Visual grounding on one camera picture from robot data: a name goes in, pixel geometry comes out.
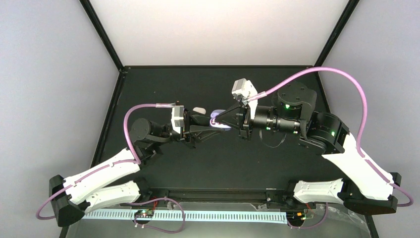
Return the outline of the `purple charging case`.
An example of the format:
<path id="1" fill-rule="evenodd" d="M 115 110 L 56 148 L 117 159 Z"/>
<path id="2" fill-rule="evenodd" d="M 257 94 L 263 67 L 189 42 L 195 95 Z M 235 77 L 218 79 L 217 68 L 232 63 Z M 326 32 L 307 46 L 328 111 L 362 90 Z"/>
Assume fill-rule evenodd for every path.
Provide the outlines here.
<path id="1" fill-rule="evenodd" d="M 229 131 L 232 129 L 231 126 L 229 126 L 226 122 L 222 122 L 222 120 L 219 118 L 220 114 L 222 114 L 223 112 L 225 112 L 225 110 L 223 109 L 216 109 L 213 110 L 210 114 L 210 120 L 212 118 L 215 118 L 215 121 L 219 124 L 219 128 L 218 129 L 223 129 L 225 131 Z"/>

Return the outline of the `white earbud charging case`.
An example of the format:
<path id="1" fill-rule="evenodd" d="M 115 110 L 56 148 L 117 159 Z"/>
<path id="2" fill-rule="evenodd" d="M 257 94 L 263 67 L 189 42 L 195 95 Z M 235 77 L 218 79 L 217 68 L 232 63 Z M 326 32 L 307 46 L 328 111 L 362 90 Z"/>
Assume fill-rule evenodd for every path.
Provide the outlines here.
<path id="1" fill-rule="evenodd" d="M 205 108 L 201 108 L 201 107 L 194 107 L 193 111 L 197 112 L 197 113 L 200 113 L 200 114 L 203 114 L 203 115 L 205 115 L 206 112 L 207 112 Z"/>

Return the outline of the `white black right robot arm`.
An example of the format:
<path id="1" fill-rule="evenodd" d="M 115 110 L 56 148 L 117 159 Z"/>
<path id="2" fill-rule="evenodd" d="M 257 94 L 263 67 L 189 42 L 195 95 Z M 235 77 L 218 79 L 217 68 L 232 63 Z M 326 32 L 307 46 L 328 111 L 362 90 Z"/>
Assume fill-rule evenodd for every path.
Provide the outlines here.
<path id="1" fill-rule="evenodd" d="M 291 135 L 300 147 L 321 155 L 346 175 L 331 181 L 289 181 L 288 190 L 282 193 L 287 207 L 314 202 L 342 204 L 362 215 L 396 212 L 398 201 L 392 192 L 400 184 L 400 175 L 379 169 L 372 159 L 361 157 L 344 122 L 331 113 L 315 111 L 316 91 L 300 82 L 289 82 L 276 90 L 270 107 L 251 101 L 256 93 L 251 81 L 235 81 L 235 104 L 213 111 L 211 126 L 237 129 L 243 139 L 250 139 L 256 129 Z"/>

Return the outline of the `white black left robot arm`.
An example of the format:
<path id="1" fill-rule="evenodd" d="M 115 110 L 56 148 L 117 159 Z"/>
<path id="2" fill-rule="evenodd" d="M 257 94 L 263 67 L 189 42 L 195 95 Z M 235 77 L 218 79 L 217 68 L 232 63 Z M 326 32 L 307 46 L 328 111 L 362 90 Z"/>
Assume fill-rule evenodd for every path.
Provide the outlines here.
<path id="1" fill-rule="evenodd" d="M 123 120 L 126 148 L 84 172 L 50 178 L 48 203 L 59 227 L 70 226 L 101 208 L 148 201 L 150 189 L 145 179 L 136 178 L 119 185 L 116 181 L 146 167 L 161 154 L 164 144 L 181 142 L 194 147 L 229 130 L 229 126 L 217 122 L 218 111 L 206 116 L 183 106 L 171 106 L 171 120 L 164 125 L 145 118 L 128 125 L 130 115 L 127 112 Z"/>

